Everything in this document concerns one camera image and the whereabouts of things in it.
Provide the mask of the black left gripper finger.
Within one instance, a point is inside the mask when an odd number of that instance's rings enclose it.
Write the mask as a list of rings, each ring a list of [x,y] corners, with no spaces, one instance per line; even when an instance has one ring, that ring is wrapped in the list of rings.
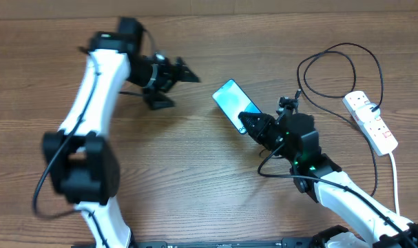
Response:
[[[143,94],[143,101],[151,110],[160,110],[168,107],[174,107],[175,103],[166,95],[160,92],[148,92]]]
[[[176,58],[175,79],[177,81],[199,83],[199,77],[188,67],[181,57]]]

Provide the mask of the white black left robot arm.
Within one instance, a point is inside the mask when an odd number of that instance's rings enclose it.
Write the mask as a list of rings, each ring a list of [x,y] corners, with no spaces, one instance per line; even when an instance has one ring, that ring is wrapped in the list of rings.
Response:
[[[179,81],[196,83],[198,76],[182,58],[170,61],[154,52],[141,54],[147,29],[122,17],[115,32],[97,32],[83,49],[85,73],[74,103],[56,132],[43,135],[42,149],[56,193],[84,218],[95,247],[135,247],[116,198],[121,169],[108,141],[109,126],[123,84],[141,88],[151,110],[173,107],[168,91]]]

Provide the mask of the blue Galaxy smartphone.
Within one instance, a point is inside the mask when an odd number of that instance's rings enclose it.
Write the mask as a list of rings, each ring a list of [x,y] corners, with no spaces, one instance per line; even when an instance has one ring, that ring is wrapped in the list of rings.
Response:
[[[229,79],[212,94],[212,98],[240,134],[246,134],[247,131],[238,117],[239,113],[261,112],[234,79]]]

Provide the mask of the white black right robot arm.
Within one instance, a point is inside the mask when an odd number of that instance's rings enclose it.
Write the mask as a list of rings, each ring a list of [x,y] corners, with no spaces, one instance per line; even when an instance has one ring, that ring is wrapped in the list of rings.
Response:
[[[279,116],[241,112],[250,137],[291,164],[297,189],[330,209],[350,227],[314,235],[309,247],[418,247],[418,223],[389,210],[360,189],[319,145],[314,118],[300,114],[294,99],[280,99]]]

